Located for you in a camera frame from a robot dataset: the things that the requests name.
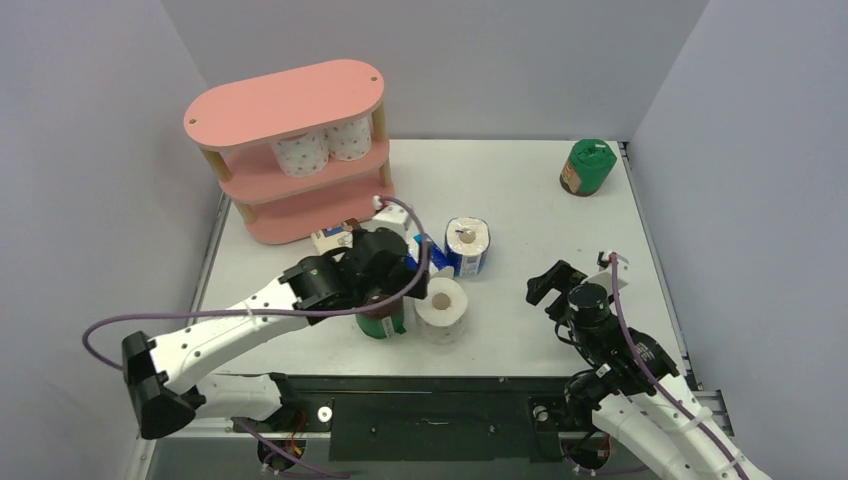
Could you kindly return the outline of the brown green roll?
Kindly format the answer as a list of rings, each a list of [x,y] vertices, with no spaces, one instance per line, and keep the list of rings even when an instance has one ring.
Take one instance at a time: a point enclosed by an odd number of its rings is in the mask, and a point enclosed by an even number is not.
[[[356,314],[355,319],[361,332],[376,340],[385,340],[407,332],[403,300],[396,300],[380,309]]]

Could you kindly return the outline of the white dotted roll shelf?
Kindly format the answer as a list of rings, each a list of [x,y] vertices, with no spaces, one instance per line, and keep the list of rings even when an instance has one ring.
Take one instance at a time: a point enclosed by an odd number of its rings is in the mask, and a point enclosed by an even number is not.
[[[325,130],[329,156],[340,161],[356,161],[372,148],[371,124],[368,117],[334,125]]]

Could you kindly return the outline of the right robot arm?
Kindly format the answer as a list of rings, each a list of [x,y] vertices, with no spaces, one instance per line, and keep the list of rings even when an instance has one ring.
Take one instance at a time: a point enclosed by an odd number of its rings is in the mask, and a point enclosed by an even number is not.
[[[621,291],[628,261],[600,252],[587,275],[565,261],[526,283],[526,301],[545,309],[590,369],[564,388],[564,413],[574,425],[604,433],[661,479],[765,479],[703,405],[670,354],[629,326]]]

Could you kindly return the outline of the white dotted roll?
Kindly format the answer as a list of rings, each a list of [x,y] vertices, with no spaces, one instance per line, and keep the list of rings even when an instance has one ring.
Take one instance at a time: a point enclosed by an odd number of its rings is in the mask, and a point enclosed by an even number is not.
[[[462,286],[450,278],[433,278],[427,296],[414,301],[418,330],[435,344],[456,342],[464,332],[464,316],[469,300]]]
[[[328,140],[321,131],[278,139],[273,141],[270,147],[278,166],[290,177],[315,175],[329,162]]]

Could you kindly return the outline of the pink three-tier shelf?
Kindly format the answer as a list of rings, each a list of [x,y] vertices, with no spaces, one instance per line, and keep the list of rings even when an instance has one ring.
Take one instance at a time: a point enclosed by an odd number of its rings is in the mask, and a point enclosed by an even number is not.
[[[184,114],[220,187],[258,242],[281,245],[374,215],[375,195],[392,195],[385,80],[372,65],[337,59],[214,87]],[[319,173],[294,178],[270,144],[368,117],[372,148],[356,161],[329,156]]]

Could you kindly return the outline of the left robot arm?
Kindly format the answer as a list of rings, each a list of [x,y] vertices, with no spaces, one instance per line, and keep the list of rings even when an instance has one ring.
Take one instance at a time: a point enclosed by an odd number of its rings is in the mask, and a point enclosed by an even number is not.
[[[349,248],[307,256],[253,296],[214,319],[150,337],[122,340],[123,378],[142,438],[160,439],[198,418],[240,417],[272,429],[291,427],[298,402],[283,375],[220,374],[218,368],[278,336],[337,315],[427,295],[429,261],[407,262],[408,245],[397,233],[357,229]]]

